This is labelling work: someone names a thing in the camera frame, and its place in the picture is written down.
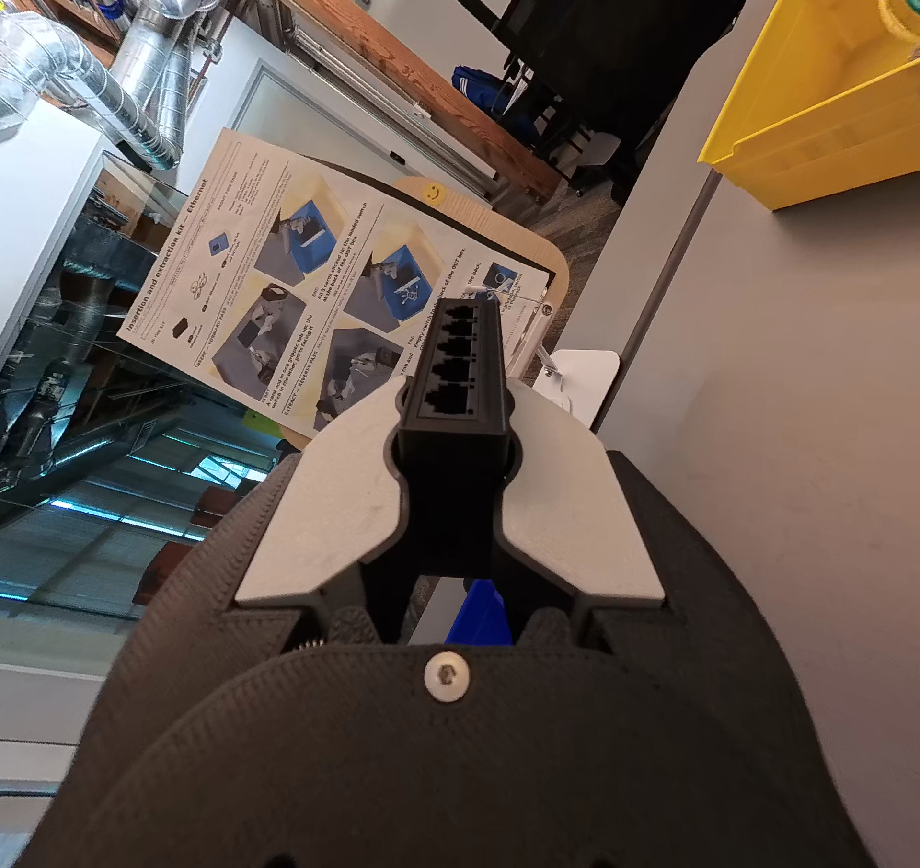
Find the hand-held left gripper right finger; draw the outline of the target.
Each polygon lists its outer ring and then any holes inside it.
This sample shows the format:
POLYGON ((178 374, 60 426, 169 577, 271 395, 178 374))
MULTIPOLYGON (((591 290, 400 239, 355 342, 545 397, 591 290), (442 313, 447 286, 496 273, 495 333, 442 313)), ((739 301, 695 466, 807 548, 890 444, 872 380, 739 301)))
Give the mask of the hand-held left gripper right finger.
POLYGON ((508 388, 512 466, 490 577, 512 636, 540 609, 564 613, 578 639, 595 612, 662 609, 660 575, 601 441, 520 381, 508 388))

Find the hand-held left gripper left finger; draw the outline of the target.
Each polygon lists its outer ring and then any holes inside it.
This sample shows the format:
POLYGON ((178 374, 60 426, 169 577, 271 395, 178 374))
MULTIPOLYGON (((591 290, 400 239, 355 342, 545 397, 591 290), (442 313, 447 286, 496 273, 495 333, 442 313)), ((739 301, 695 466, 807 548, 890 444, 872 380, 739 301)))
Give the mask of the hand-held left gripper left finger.
POLYGON ((303 449, 236 589, 243 609, 302 609, 323 632, 364 609, 398 644, 426 549, 396 457, 410 378, 396 377, 303 449))

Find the black ethernet switch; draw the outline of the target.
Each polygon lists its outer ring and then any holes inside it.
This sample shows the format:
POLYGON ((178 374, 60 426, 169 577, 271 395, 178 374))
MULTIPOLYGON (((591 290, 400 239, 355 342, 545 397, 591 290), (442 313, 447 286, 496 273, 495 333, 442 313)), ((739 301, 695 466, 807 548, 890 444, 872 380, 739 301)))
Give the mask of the black ethernet switch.
POLYGON ((496 300, 438 301, 402 405, 395 458, 420 574, 488 578, 512 456, 496 300))

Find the blue plastic bin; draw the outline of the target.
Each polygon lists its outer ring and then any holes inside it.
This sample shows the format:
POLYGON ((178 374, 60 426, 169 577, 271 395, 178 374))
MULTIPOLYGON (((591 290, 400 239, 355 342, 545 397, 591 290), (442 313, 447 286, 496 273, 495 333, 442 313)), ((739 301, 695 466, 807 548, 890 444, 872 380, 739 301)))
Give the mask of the blue plastic bin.
POLYGON ((512 646, 503 599, 489 579, 472 581, 444 644, 512 646))

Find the yellow plastic bin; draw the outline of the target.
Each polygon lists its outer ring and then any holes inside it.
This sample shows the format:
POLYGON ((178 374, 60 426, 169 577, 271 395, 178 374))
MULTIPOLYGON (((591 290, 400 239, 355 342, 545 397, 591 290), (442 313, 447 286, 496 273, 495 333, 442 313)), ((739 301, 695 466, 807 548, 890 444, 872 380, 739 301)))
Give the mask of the yellow plastic bin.
POLYGON ((776 0, 698 160, 777 210, 917 172, 918 0, 776 0))

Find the white stand base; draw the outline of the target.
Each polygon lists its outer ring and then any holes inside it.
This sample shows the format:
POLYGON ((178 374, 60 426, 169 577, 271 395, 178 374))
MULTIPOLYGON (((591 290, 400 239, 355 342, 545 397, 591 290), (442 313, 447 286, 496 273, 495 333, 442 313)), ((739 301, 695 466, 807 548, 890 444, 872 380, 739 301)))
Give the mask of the white stand base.
POLYGON ((541 369, 533 388, 589 428, 596 421, 604 399, 621 365, 611 350, 562 349, 550 354, 536 351, 541 369))

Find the printed instruction sheet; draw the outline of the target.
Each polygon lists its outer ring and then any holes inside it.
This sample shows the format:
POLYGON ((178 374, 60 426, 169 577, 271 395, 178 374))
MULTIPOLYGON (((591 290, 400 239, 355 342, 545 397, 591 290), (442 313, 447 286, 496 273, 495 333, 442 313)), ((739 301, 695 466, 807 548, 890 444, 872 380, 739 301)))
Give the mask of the printed instruction sheet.
POLYGON ((118 335, 313 438, 414 372, 440 299, 497 300, 511 369, 554 266, 428 200, 225 128, 118 335))

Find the wooden backing board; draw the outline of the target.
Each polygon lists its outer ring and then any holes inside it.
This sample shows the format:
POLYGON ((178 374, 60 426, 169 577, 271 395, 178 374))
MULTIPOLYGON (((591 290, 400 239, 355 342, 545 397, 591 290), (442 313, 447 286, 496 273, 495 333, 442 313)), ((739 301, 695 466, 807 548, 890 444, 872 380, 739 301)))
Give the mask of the wooden backing board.
POLYGON ((517 261, 533 261, 554 275, 548 281, 542 303, 535 309, 535 315, 512 356, 507 358, 508 377, 523 380, 535 359, 538 345, 543 344, 549 325, 558 315, 569 291, 569 265, 558 246, 488 207, 485 201, 474 199, 431 177, 402 177, 391 185, 334 163, 325 163, 325 167, 328 171, 339 172, 367 184, 379 193, 396 197, 431 218, 453 220, 461 224, 468 235, 483 236, 494 249, 509 250, 517 261))

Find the white door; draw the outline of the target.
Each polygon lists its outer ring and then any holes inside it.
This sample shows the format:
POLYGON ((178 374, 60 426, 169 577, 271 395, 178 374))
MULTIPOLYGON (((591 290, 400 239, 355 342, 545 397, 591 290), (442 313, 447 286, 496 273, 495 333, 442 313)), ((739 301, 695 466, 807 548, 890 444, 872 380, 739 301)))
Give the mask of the white door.
POLYGON ((257 61, 226 125, 385 183, 426 176, 483 200, 498 188, 491 173, 455 149, 292 56, 257 61))

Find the blue striped bag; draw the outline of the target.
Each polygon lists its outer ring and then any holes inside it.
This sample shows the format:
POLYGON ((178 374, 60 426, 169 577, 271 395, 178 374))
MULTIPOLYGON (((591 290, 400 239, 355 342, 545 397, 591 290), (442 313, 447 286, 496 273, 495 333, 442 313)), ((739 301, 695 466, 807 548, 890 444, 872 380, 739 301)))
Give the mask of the blue striped bag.
POLYGON ((481 69, 457 66, 452 74, 452 85, 524 146, 532 148, 537 144, 540 134, 534 121, 526 115, 508 115, 512 105, 509 82, 481 69))

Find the wooden post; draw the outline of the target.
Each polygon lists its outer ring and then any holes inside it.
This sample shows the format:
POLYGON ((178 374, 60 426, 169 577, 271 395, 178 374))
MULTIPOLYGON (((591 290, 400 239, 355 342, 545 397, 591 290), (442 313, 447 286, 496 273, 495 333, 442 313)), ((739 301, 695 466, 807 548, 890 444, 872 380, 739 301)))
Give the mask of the wooden post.
POLYGON ((545 203, 556 191, 559 174, 529 150, 450 81, 377 23, 354 0, 281 0, 315 21, 409 100, 419 103, 431 121, 464 148, 488 163, 517 190, 545 203))

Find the silver spiral air duct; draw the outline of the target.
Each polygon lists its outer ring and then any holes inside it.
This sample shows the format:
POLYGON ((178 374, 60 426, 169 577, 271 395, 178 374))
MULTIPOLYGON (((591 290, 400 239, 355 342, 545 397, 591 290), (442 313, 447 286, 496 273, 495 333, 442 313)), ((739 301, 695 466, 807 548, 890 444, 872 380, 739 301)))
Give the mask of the silver spiral air duct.
POLYGON ((191 53, 207 13, 220 0, 138 0, 139 7, 109 69, 137 103, 137 135, 128 143, 150 166, 173 169, 186 131, 191 53))

